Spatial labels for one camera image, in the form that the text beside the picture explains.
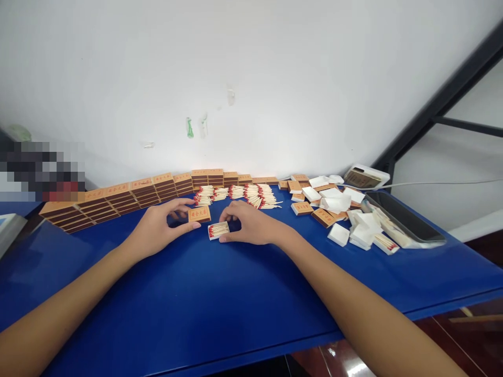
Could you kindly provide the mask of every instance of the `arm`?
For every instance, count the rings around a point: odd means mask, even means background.
[[[201,227],[190,222],[171,229],[170,213],[186,217],[190,199],[150,207],[116,249],[0,334],[0,375],[38,376],[112,285],[140,260],[182,234]]]
[[[242,229],[220,242],[273,243],[296,264],[367,366],[380,376],[466,376],[414,323],[314,249],[295,230],[244,202],[232,202]]]

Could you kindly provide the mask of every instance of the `white wall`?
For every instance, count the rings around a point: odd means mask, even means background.
[[[502,98],[503,61],[446,116],[503,127]],[[398,161],[394,181],[457,182],[498,177],[503,177],[503,139],[435,125]],[[394,187],[392,193],[442,228],[454,230],[453,234],[464,242],[503,228],[503,181],[462,186],[400,186]]]
[[[0,124],[84,142],[97,186],[339,172],[371,164],[502,16],[501,0],[3,0]],[[188,139],[205,112],[208,137]]]
[[[503,177],[502,161],[502,139],[435,125],[398,161],[393,181],[463,182]],[[503,208],[503,181],[398,186],[391,192],[445,230]]]

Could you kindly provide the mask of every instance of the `smartphone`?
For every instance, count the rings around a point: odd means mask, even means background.
[[[445,241],[445,237],[435,228],[408,210],[390,194],[368,191],[366,198],[370,203],[381,208],[391,221],[412,239],[418,242]]]

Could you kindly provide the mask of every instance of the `left hand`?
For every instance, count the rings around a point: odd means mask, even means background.
[[[170,228],[166,222],[168,215],[178,212],[182,217],[190,208],[186,204],[194,204],[192,199],[173,199],[167,203],[149,207],[133,232],[121,244],[137,261],[154,255],[164,249],[169,243],[191,230],[201,227],[196,221],[190,221],[176,228]]]

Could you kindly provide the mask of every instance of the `hand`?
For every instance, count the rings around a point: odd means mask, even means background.
[[[186,204],[194,203],[192,199],[179,198],[149,207],[120,248],[125,248],[140,261],[158,253],[181,235],[200,228],[201,224],[196,221],[190,221],[176,228],[170,228],[166,222],[168,215],[178,218],[176,213],[181,217],[187,217],[190,208]]]
[[[233,201],[220,215],[219,222],[231,218],[241,221],[241,230],[220,237],[220,242],[248,242],[254,245],[277,243],[291,228],[255,207],[243,202]]]

